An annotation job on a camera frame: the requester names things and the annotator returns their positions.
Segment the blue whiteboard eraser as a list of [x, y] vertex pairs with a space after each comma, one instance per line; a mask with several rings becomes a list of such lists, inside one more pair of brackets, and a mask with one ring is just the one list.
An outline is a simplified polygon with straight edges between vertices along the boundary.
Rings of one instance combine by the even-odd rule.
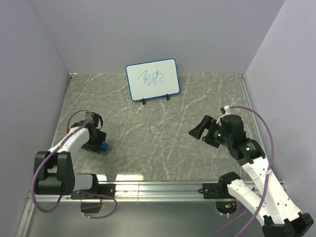
[[106, 142], [102, 143], [100, 146], [100, 149], [106, 151], [108, 149], [108, 143]]

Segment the blue-framed small whiteboard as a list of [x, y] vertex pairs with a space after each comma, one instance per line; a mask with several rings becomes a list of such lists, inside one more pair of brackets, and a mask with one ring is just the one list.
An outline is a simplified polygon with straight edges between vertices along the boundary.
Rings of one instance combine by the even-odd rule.
[[180, 93], [177, 63], [173, 58], [130, 64], [125, 71], [134, 102]]

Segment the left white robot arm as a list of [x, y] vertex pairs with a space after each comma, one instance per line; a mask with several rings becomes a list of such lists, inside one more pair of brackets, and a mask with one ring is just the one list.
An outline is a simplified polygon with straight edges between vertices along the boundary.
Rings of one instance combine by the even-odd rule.
[[86, 150], [97, 154], [107, 149], [107, 134], [94, 124], [79, 127], [75, 123], [67, 130], [67, 135], [48, 151], [36, 153], [32, 190], [37, 195], [69, 195], [82, 190], [88, 198], [100, 193], [94, 174], [75, 174], [73, 161], [76, 153]]

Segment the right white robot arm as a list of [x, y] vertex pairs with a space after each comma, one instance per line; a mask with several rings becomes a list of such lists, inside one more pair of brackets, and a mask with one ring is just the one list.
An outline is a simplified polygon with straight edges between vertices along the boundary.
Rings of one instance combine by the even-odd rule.
[[235, 173], [220, 176], [218, 192], [234, 197], [253, 214], [266, 237], [301, 237], [314, 220], [303, 213], [290, 199], [279, 180], [269, 168], [269, 161], [259, 143], [246, 136], [243, 121], [238, 115], [219, 120], [205, 116], [189, 135], [218, 148], [225, 146], [230, 155], [254, 182], [256, 195]]

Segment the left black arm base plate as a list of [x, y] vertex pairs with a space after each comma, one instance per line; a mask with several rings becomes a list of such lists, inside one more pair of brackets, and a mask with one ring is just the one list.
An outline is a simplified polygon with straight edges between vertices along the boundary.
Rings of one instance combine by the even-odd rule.
[[70, 196], [71, 199], [100, 199], [100, 197], [96, 197], [93, 194], [104, 195], [114, 198], [116, 192], [116, 185], [113, 183], [99, 183], [94, 185], [89, 190], [84, 190], [88, 194], [84, 194], [82, 192], [76, 191], [73, 192]]

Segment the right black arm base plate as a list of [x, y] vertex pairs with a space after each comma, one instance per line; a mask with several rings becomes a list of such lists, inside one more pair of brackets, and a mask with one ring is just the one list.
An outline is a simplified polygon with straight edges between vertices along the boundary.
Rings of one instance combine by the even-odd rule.
[[203, 183], [198, 193], [203, 195], [204, 199], [221, 199], [222, 194], [217, 183]]

